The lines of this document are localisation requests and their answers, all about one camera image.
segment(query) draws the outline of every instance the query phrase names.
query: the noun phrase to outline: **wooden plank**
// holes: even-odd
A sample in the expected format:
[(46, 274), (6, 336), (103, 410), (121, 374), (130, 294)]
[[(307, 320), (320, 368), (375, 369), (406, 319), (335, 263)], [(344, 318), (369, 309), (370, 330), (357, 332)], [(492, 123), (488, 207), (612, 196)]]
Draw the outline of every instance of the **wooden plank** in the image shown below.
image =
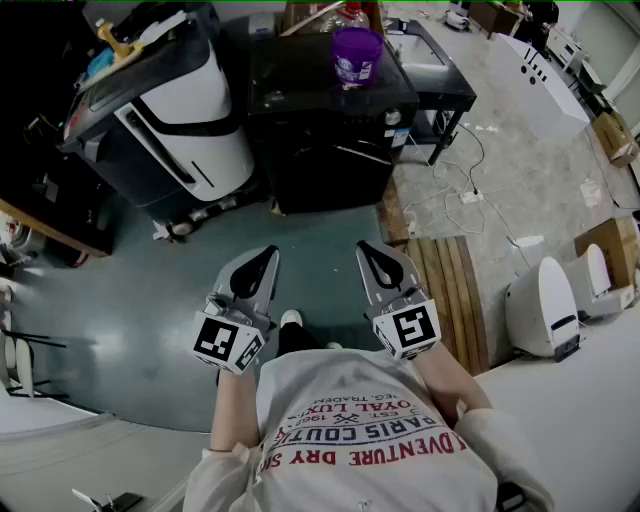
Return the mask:
[(456, 353), (458, 362), (469, 370), (469, 356), (467, 354), (467, 343), (464, 335), (464, 319), (462, 318), (462, 310), (460, 309), (460, 297), (458, 296), (458, 288), (456, 286), (456, 278), (453, 274), (453, 265), (449, 248), (446, 240), (436, 240), (436, 247), (440, 255), (440, 264), (442, 265), (442, 273), (444, 274), (444, 283), (449, 296), (449, 309), (451, 311), (451, 319), (453, 321), (453, 334), (456, 343)]
[(404, 221), (404, 215), (398, 200), (398, 189), (393, 176), (389, 178), (382, 200), (376, 205), (376, 211), (382, 238), (385, 242), (395, 242), (409, 238), (409, 230)]
[(462, 310), (462, 321), (464, 322), (464, 336), (467, 344), (467, 356), (469, 358), (469, 372), (471, 375), (480, 373), (480, 362), (478, 361), (478, 343), (476, 341), (476, 326), (473, 321), (473, 310), (471, 299), (467, 288), (467, 278), (464, 275), (462, 258), (455, 238), (447, 238), (447, 248), (451, 257), (451, 266), (456, 280), (458, 297), (460, 299), (460, 309)]
[(37, 232), (91, 256), (111, 254), (111, 241), (105, 232), (61, 214), (55, 203), (25, 189), (22, 184), (3, 184), (0, 210)]
[(407, 252), (409, 254), (409, 258), (413, 261), (413, 264), (416, 266), (416, 270), (420, 275), (420, 281), (422, 284), (427, 284), (427, 276), (424, 272), (424, 262), (422, 261), (422, 253), (420, 252), (420, 244), (418, 240), (412, 238), (407, 242)]
[(476, 326), (476, 341), (478, 345), (478, 361), (480, 363), (480, 372), (489, 371), (489, 354), (487, 348), (487, 333), (484, 327), (484, 317), (482, 315), (482, 304), (480, 303), (480, 293), (478, 292), (478, 282), (475, 272), (473, 271), (473, 262), (469, 253), (467, 238), (457, 236), (458, 250), (462, 258), (462, 266), (467, 279), (467, 288), (469, 290), (469, 298), (471, 299), (471, 309), (473, 311), (473, 322)]
[(438, 320), (440, 321), (440, 331), (442, 333), (442, 343), (451, 352), (451, 355), (458, 358), (456, 343), (453, 334), (453, 321), (449, 309), (449, 296), (444, 283), (444, 274), (440, 264), (440, 255), (436, 242), (428, 238), (418, 240), (420, 252), (424, 261), (425, 274), (427, 276), (427, 287), (429, 295), (436, 303)]

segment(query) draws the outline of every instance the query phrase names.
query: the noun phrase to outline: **cardboard box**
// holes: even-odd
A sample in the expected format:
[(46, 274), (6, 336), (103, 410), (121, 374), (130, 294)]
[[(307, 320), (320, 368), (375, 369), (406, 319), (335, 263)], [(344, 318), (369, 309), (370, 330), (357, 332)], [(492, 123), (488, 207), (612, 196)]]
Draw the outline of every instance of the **cardboard box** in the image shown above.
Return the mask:
[(620, 114), (615, 111), (600, 114), (592, 126), (613, 165), (625, 167), (638, 157), (640, 148)]
[(591, 244), (602, 249), (613, 290), (635, 284), (635, 269), (640, 251), (633, 217), (609, 219), (577, 237), (574, 243), (578, 257)]

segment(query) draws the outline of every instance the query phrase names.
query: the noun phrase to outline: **yellow object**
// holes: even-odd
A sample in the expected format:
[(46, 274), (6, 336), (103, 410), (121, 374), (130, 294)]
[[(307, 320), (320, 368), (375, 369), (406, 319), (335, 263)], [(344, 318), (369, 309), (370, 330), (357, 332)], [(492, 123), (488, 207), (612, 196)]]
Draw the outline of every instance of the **yellow object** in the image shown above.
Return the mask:
[(112, 28), (113, 23), (101, 23), (98, 27), (98, 37), (103, 41), (109, 43), (109, 45), (113, 49), (113, 53), (115, 54), (115, 60), (119, 61), (127, 57), (131, 53), (132, 48), (128, 44), (119, 43), (111, 33)]

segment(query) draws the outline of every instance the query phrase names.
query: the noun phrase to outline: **cable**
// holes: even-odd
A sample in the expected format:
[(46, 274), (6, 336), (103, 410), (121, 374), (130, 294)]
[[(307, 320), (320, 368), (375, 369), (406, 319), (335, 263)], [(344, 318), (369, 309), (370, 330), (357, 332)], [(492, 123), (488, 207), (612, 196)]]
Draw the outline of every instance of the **cable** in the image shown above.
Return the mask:
[[(435, 166), (433, 166), (433, 165), (431, 165), (431, 164), (429, 163), (428, 158), (427, 158), (427, 157), (426, 157), (426, 155), (423, 153), (423, 151), (422, 151), (422, 149), (420, 148), (420, 146), (418, 146), (418, 144), (416, 143), (415, 139), (411, 136), (411, 134), (409, 134), (409, 139), (411, 140), (411, 142), (413, 143), (413, 145), (418, 149), (418, 152), (420, 153), (420, 155), (422, 155), (422, 158), (424, 159), (424, 162), (425, 162), (425, 164), (427, 165), (427, 167), (430, 167), (430, 168), (431, 168), (431, 171), (432, 171), (432, 174), (433, 174), (433, 178), (434, 178), (434, 180), (438, 180), (438, 179), (443, 180), (443, 181), (445, 181), (445, 182), (447, 183), (447, 185), (449, 185), (449, 186), (448, 186), (447, 188), (445, 188), (445, 189), (440, 190), (439, 192), (436, 192), (435, 194), (432, 194), (431, 196), (429, 196), (429, 197), (427, 197), (427, 198), (425, 198), (425, 199), (422, 199), (422, 200), (420, 200), (420, 201), (414, 201), (413, 203), (408, 204), (407, 206), (405, 206), (405, 208), (404, 208), (404, 210), (403, 210), (403, 213), (405, 213), (405, 214), (406, 214), (406, 213), (407, 213), (407, 210), (408, 210), (410, 207), (415, 206), (416, 204), (420, 204), (420, 203), (422, 203), (422, 202), (424, 202), (424, 201), (428, 201), (429, 199), (431, 199), (431, 198), (433, 198), (433, 197), (435, 197), (435, 196), (437, 196), (437, 195), (439, 195), (439, 194), (442, 194), (443, 192), (446, 192), (447, 190), (449, 190), (449, 189), (451, 189), (451, 188), (452, 188), (452, 189), (454, 189), (456, 192), (455, 192), (455, 193), (453, 193), (453, 194), (447, 194), (447, 195), (445, 196), (445, 198), (444, 198), (444, 211), (441, 211), (440, 213), (438, 213), (438, 214), (437, 214), (433, 219), (431, 219), (431, 220), (429, 221), (429, 223), (428, 223), (426, 226), (423, 226), (423, 227), (422, 227), (422, 229), (426, 229), (428, 226), (430, 226), (431, 224), (433, 224), (433, 222), (435, 222), (435, 221), (436, 221), (436, 219), (438, 219), (442, 214), (446, 214), (447, 218), (448, 218), (451, 222), (453, 222), (456, 226), (458, 226), (458, 227), (459, 227), (463, 232), (465, 232), (465, 233), (475, 233), (475, 234), (482, 234), (482, 233), (484, 233), (485, 227), (486, 227), (486, 225), (487, 225), (487, 218), (486, 218), (486, 216), (485, 216), (484, 212), (482, 211), (482, 208), (480, 208), (480, 205), (479, 205), (479, 204), (477, 204), (477, 201), (476, 201), (476, 207), (478, 208), (478, 210), (480, 211), (480, 214), (482, 215), (482, 230), (481, 230), (481, 231), (477, 231), (477, 230), (473, 230), (473, 229), (467, 229), (467, 228), (463, 227), (463, 226), (462, 226), (458, 221), (456, 221), (455, 219), (453, 219), (453, 218), (451, 217), (451, 215), (449, 215), (451, 212), (454, 212), (454, 211), (457, 211), (457, 210), (461, 210), (462, 208), (464, 208), (464, 206), (466, 206), (466, 205), (462, 205), (462, 206), (460, 206), (459, 208), (452, 208), (452, 209), (450, 210), (450, 209), (449, 209), (449, 202), (448, 202), (448, 200), (449, 200), (449, 197), (451, 197), (451, 196), (458, 196), (459, 194), (464, 193), (464, 192), (467, 190), (467, 188), (469, 187), (469, 183), (473, 184), (473, 183), (472, 183), (472, 181), (471, 181), (471, 177), (470, 177), (470, 175), (469, 175), (469, 174), (467, 174), (466, 172), (464, 172), (464, 170), (462, 169), (462, 167), (460, 167), (460, 166), (459, 166), (458, 164), (456, 164), (455, 162), (449, 162), (449, 161), (447, 161), (447, 160), (439, 160), (439, 162), (442, 162), (442, 163), (444, 163), (444, 164), (449, 164), (449, 165), (453, 165), (453, 166), (457, 167), (457, 168), (458, 168), (458, 170), (462, 173), (462, 175), (463, 175), (465, 178), (467, 178), (467, 181), (466, 181), (466, 183), (465, 183), (464, 187), (462, 188), (462, 190), (458, 190), (458, 189), (457, 189), (457, 187), (456, 187), (455, 185), (453, 185), (450, 181), (448, 181), (446, 178), (440, 177), (440, 176), (438, 176), (438, 175), (436, 174), (436, 167), (435, 167)], [(415, 212), (411, 212), (411, 214), (414, 216), (414, 220), (417, 220), (417, 216), (416, 216)]]
[(596, 164), (598, 164), (598, 169), (600, 169), (600, 172), (602, 173), (602, 178), (604, 179), (604, 183), (607, 186), (607, 190), (609, 191), (609, 195), (611, 196), (611, 200), (613, 201), (613, 204), (615, 205), (615, 207), (619, 208), (620, 210), (640, 210), (640, 206), (636, 206), (635, 208), (630, 208), (628, 206), (620, 206), (620, 203), (616, 201), (616, 198), (613, 195), (613, 191), (609, 186), (607, 175), (605, 174), (604, 169), (600, 165), (600, 161), (598, 160), (598, 156), (596, 155), (596, 149), (593, 147), (593, 141), (591, 140), (591, 135), (589, 135), (589, 130), (588, 129), (585, 130), (585, 133), (587, 135), (587, 139), (589, 139), (589, 145), (591, 146), (591, 152), (593, 153), (593, 158), (595, 159)]
[(478, 189), (476, 188), (476, 184), (473, 182), (472, 172), (476, 167), (478, 167), (484, 161), (484, 146), (482, 145), (482, 142), (480, 141), (478, 136), (475, 133), (473, 133), (471, 130), (469, 130), (469, 128), (467, 128), (465, 125), (458, 123), (458, 127), (462, 128), (463, 130), (467, 130), (471, 135), (473, 135), (473, 138), (478, 141), (478, 144), (480, 144), (480, 149), (482, 151), (482, 158), (480, 158), (480, 160), (478, 160), (477, 163), (473, 164), (471, 166), (471, 169), (469, 169), (469, 179), (471, 180), (471, 185), (473, 185), (473, 192), (474, 194), (477, 194)]
[(522, 252), (522, 247), (520, 247), (520, 244), (517, 243), (516, 236), (513, 234), (513, 231), (511, 231), (511, 228), (509, 227), (509, 224), (507, 224), (507, 221), (504, 219), (500, 211), (496, 208), (496, 206), (491, 201), (489, 201), (486, 197), (484, 198), (484, 200), (491, 205), (491, 207), (496, 211), (498, 216), (502, 219), (504, 226), (507, 228), (507, 231), (511, 235), (511, 238), (513, 239), (513, 241), (515, 242), (515, 246), (518, 248), (518, 251), (520, 251), (520, 256), (522, 256), (522, 259), (527, 264), (527, 268), (531, 268), (531, 265), (529, 265), (527, 258), (525, 258), (524, 256), (524, 252)]

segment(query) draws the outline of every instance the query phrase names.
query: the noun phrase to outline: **white cable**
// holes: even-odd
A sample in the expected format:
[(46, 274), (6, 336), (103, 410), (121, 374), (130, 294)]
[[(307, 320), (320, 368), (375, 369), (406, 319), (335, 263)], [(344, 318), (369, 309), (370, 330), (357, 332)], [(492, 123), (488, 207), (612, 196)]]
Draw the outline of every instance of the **white cable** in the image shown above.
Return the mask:
[(517, 247), (518, 251), (520, 251), (520, 256), (522, 256), (522, 259), (527, 264), (527, 268), (531, 268), (531, 265), (529, 265), (529, 262), (527, 261), (527, 258), (525, 258), (525, 256), (524, 256), (524, 252), (522, 252), (522, 247), (520, 247), (520, 244), (518, 244), (517, 238), (513, 234), (513, 231), (511, 231), (511, 228), (509, 227), (509, 224), (507, 224), (507, 221), (504, 219), (504, 217), (502, 216), (500, 211), (496, 208), (496, 206), (491, 201), (489, 201), (486, 197), (484, 198), (484, 200), (487, 203), (489, 203), (491, 205), (491, 207), (496, 211), (496, 213), (500, 216), (500, 218), (502, 219), (502, 222), (504, 223), (504, 226), (507, 228), (507, 231), (511, 235), (511, 239), (513, 240), (513, 243)]
[(414, 201), (413, 203), (409, 203), (407, 206), (404, 207), (404, 210), (402, 210), (402, 213), (407, 213), (407, 210), (409, 208), (411, 208), (412, 206), (415, 206), (415, 205), (420, 204), (420, 203), (424, 203), (425, 201), (428, 201), (429, 199), (433, 199), (434, 197), (439, 196), (443, 192), (446, 192), (450, 188), (451, 188), (451, 185), (449, 185), (447, 188), (443, 188), (442, 190), (440, 190), (439, 192), (436, 192), (435, 194), (431, 194), (429, 197), (425, 197), (424, 199), (420, 199), (419, 201)]
[(458, 226), (462, 231), (464, 231), (465, 233), (475, 233), (476, 235), (481, 235), (482, 233), (484, 233), (484, 228), (487, 226), (487, 217), (485, 216), (484, 212), (482, 211), (482, 208), (480, 208), (480, 205), (478, 204), (478, 201), (475, 202), (475, 205), (478, 207), (478, 210), (480, 211), (480, 214), (482, 215), (482, 229), (480, 231), (476, 231), (473, 229), (466, 229), (464, 227), (462, 227), (462, 225), (455, 219), (453, 219), (451, 217), (451, 215), (449, 215), (449, 213), (451, 213), (453, 210), (449, 210), (449, 207), (447, 205), (447, 199), (449, 199), (449, 197), (451, 196), (457, 196), (458, 194), (447, 194), (444, 198), (444, 213), (447, 214), (447, 219), (449, 219), (451, 222), (453, 222), (456, 226)]
[[(424, 201), (428, 201), (429, 199), (442, 194), (443, 192), (446, 192), (447, 190), (449, 190), (450, 188), (453, 188), (456, 192), (454, 194), (447, 194), (444, 198), (444, 211), (441, 211), (440, 213), (436, 214), (435, 217), (433, 217), (429, 223), (426, 226), (422, 226), (422, 229), (426, 229), (428, 226), (430, 226), (433, 222), (435, 222), (436, 219), (438, 219), (442, 214), (446, 214), (447, 218), (453, 222), (456, 226), (458, 226), (464, 233), (475, 233), (475, 234), (482, 234), (484, 233), (485, 227), (487, 225), (487, 218), (484, 214), (484, 212), (482, 211), (482, 208), (480, 208), (480, 205), (477, 204), (476, 201), (476, 207), (478, 208), (478, 210), (480, 211), (480, 214), (482, 215), (482, 230), (481, 231), (477, 231), (477, 230), (472, 230), (472, 229), (467, 229), (465, 227), (463, 227), (458, 221), (456, 221), (455, 219), (453, 219), (451, 217), (451, 215), (449, 215), (451, 212), (456, 211), (456, 210), (461, 210), (462, 208), (464, 208), (464, 206), (460, 206), (458, 208), (453, 208), (451, 210), (449, 210), (449, 203), (448, 203), (448, 199), (451, 196), (459, 196), (460, 194), (464, 193), (467, 188), (469, 187), (469, 184), (471, 183), (471, 176), (469, 176), (469, 174), (467, 174), (466, 172), (464, 172), (464, 170), (462, 169), (462, 167), (460, 167), (457, 163), (455, 162), (449, 162), (447, 160), (439, 160), (439, 162), (442, 162), (443, 164), (449, 164), (449, 165), (453, 165), (455, 167), (457, 167), (459, 169), (459, 171), (463, 174), (463, 176), (465, 178), (467, 178), (467, 181), (464, 185), (464, 187), (462, 188), (462, 190), (459, 190), (455, 185), (453, 185), (450, 181), (448, 181), (446, 178), (440, 177), (438, 175), (436, 175), (436, 168), (435, 166), (431, 165), (429, 163), (429, 159), (427, 158), (427, 156), (423, 153), (422, 148), (420, 148), (420, 146), (416, 143), (415, 139), (411, 136), (411, 134), (409, 134), (409, 139), (411, 140), (411, 142), (413, 143), (413, 145), (416, 147), (416, 149), (418, 150), (418, 152), (420, 153), (420, 155), (422, 156), (422, 158), (424, 159), (425, 164), (427, 165), (427, 167), (431, 168), (431, 172), (433, 174), (433, 178), (434, 180), (442, 180), (445, 181), (447, 183), (447, 185), (449, 185), (447, 188), (440, 190), (439, 192), (436, 192), (435, 194), (421, 200), (421, 201), (414, 201), (413, 203), (408, 204), (404, 210), (403, 213), (407, 213), (407, 210), (411, 207), (411, 206), (415, 206), (417, 204), (420, 204)], [(414, 216), (414, 220), (417, 220), (417, 216), (415, 214), (415, 212), (411, 212)]]

